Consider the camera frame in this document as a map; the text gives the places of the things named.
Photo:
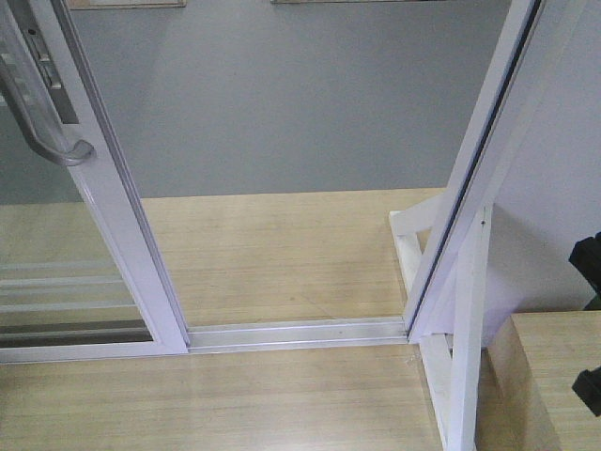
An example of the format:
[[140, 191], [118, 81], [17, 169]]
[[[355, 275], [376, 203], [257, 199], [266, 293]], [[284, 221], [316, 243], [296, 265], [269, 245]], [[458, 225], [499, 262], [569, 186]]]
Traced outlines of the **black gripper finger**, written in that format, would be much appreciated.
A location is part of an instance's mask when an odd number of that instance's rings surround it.
[[575, 379], [572, 390], [596, 416], [601, 414], [600, 369], [585, 369]]
[[600, 290], [601, 249], [600, 233], [578, 241], [568, 261], [591, 285], [594, 291]]

